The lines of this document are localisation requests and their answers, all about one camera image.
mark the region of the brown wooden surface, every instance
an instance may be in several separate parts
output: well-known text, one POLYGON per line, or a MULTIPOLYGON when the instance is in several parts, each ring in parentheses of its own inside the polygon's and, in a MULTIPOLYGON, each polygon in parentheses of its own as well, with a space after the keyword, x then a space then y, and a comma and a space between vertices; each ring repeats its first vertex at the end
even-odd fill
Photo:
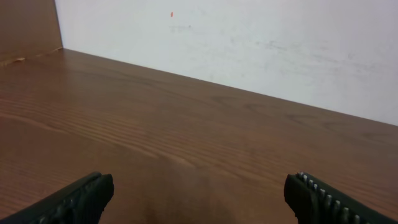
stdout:
POLYGON ((397 146, 396 126, 69 50, 0 70, 0 218, 98 170, 102 223, 296 223, 284 180, 305 170, 398 219, 397 146))
POLYGON ((54 0, 0 1, 0 63, 62 47, 54 0))

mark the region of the wooden panel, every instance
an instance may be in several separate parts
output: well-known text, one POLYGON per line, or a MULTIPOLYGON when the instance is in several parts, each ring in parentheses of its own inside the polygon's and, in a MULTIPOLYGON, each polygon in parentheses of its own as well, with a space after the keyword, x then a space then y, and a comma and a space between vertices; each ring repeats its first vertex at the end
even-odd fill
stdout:
POLYGON ((69 50, 0 71, 0 218, 98 170, 102 223, 296 223, 305 170, 398 219, 398 127, 69 50))
POLYGON ((53 0, 0 1, 0 62, 62 47, 53 0))

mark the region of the white wall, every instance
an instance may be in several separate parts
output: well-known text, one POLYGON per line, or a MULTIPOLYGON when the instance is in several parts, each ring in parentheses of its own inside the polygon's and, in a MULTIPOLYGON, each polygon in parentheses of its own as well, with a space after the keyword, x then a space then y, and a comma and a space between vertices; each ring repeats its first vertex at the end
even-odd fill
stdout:
POLYGON ((66 49, 398 124, 396 0, 56 3, 66 49))

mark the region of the wood grain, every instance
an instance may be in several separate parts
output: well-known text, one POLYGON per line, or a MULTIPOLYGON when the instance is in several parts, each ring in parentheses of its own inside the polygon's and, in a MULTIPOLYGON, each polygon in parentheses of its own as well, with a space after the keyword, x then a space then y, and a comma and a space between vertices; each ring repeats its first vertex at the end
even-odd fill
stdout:
POLYGON ((0 218, 98 170, 101 223, 296 223, 305 170, 398 219, 398 127, 64 50, 0 70, 0 218))
POLYGON ((54 0, 0 1, 0 65, 62 47, 54 0))

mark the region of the table surface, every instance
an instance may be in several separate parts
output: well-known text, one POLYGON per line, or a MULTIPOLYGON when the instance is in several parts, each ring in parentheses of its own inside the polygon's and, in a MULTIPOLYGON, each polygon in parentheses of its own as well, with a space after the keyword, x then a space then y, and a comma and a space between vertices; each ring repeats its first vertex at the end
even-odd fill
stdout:
POLYGON ((398 220, 397 126, 71 50, 0 68, 0 133, 0 218, 97 170, 100 223, 296 223, 304 170, 398 220))

